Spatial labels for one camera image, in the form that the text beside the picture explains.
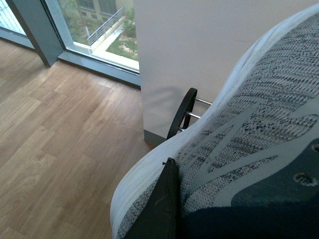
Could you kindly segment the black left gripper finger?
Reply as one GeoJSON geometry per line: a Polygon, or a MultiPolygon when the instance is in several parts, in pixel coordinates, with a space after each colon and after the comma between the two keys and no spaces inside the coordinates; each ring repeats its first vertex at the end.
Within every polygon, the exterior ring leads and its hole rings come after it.
{"type": "Polygon", "coordinates": [[[175,239],[179,206],[179,174],[176,162],[168,158],[160,177],[130,228],[131,239],[175,239]]]}

